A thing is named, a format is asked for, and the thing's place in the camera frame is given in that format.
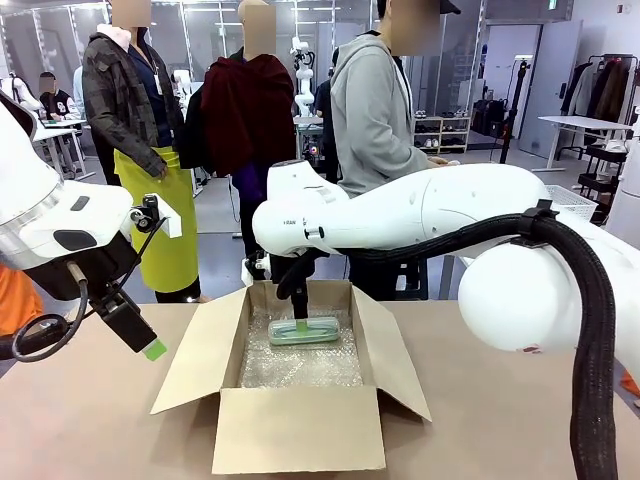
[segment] open cardboard box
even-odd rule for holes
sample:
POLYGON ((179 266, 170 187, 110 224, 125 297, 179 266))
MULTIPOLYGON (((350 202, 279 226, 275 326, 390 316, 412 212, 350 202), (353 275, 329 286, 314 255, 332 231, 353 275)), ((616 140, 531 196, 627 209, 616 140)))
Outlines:
POLYGON ((253 308, 290 308, 260 282, 196 310, 152 414, 220 393, 214 474, 385 468, 377 389, 426 420, 431 414, 393 314, 346 281, 309 281, 309 308, 353 322, 363 386, 238 388, 253 308))

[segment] plaid jacket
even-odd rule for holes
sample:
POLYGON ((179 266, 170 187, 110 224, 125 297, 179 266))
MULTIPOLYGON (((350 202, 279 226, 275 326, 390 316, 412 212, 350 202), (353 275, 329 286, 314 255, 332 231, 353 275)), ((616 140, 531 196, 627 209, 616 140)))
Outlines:
MULTIPOLYGON (((169 126, 175 133, 184 119, 158 53, 147 46, 158 67, 169 126)), ((165 162, 152 150, 158 129, 144 85, 129 54, 102 33, 91 36, 82 62, 82 89, 87 121, 111 146, 157 177, 165 162)))

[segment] green object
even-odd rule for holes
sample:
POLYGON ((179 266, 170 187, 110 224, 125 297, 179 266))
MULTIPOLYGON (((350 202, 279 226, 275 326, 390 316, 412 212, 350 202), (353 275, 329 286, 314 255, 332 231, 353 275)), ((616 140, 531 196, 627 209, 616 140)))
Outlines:
POLYGON ((167 347, 164 346, 159 339, 155 339, 151 345, 144 349, 144 355, 152 362, 155 362, 162 355, 167 352, 167 347))
POLYGON ((333 342, 340 338, 340 324, 335 317, 276 320, 269 324, 272 345, 298 345, 333 342))

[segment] shoe rack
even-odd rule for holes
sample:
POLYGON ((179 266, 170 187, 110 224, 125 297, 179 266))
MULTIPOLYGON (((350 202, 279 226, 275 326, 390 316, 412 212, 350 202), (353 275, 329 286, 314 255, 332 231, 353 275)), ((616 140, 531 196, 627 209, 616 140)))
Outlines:
POLYGON ((429 155, 464 153, 469 144, 470 128, 471 117, 417 115, 413 122, 413 144, 429 155))

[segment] desk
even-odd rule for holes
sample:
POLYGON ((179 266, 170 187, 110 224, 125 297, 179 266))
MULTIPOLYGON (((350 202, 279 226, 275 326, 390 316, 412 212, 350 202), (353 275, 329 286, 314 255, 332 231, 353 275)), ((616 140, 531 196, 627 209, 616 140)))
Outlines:
POLYGON ((598 138, 604 140, 606 143, 615 136, 616 132, 624 132, 632 129, 629 125, 624 125, 622 123, 605 122, 604 120, 596 120, 595 118, 580 117, 577 115, 538 118, 545 122, 554 123, 556 125, 556 133, 553 137, 553 142, 551 143, 551 153, 549 153, 547 166, 545 168, 534 168, 531 170, 532 172, 563 172, 566 170, 566 168, 554 167, 556 163, 556 150, 558 149, 560 130, 598 138), (604 130, 606 133, 604 135, 600 135, 587 132, 587 130, 604 130))
POLYGON ((55 123, 48 123, 43 121, 42 124, 45 128, 70 128, 70 127, 80 127, 80 125, 84 125, 87 123, 86 120, 78 119, 78 120, 61 120, 55 123))
POLYGON ((51 160, 54 163, 54 167, 56 169, 56 171, 58 172, 58 174, 60 175, 61 178, 63 177, 63 173, 62 173, 62 168, 60 166, 60 160, 58 157, 58 153, 56 151, 56 146, 55 146, 55 142, 54 142, 54 138, 57 138, 58 140, 58 145, 60 146, 60 150, 62 152, 62 156, 64 157, 65 160, 65 164, 67 165, 67 168, 73 172, 73 179, 74 180, 84 180, 85 178, 89 178, 93 175, 95 175, 95 172, 87 172, 86 166, 84 164, 84 158, 82 155, 82 151, 80 150, 80 144, 78 142, 78 137, 76 134, 76 130, 74 128, 63 128, 62 125, 63 124, 68 124, 68 125, 80 125, 83 122, 85 122, 85 120, 65 120, 64 122, 58 122, 55 125, 48 125, 46 126, 46 128, 38 128, 38 130, 36 130, 36 133, 33 137, 33 142, 45 142, 47 144, 47 147, 49 148, 49 151, 51 152, 51 160), (65 145, 63 137, 65 135, 71 135, 71 138, 73 140, 73 146, 76 150, 76 156, 78 158, 78 162, 80 163, 80 172, 81 175, 79 177, 76 177, 76 169, 75 166, 73 164, 73 160, 71 159, 71 155, 69 153, 69 149, 68 147, 65 145))
MULTIPOLYGON (((433 415, 424 424, 386 395, 387 470, 253 480, 565 480, 573 355, 494 350, 464 326, 455 302, 387 304, 396 315, 433 415)), ((0 379, 3 478, 216 480, 219 396, 148 414, 196 305, 143 305, 169 353, 134 356, 96 317, 40 364, 0 379)), ((640 422, 617 396, 618 469, 640 478, 640 422)))

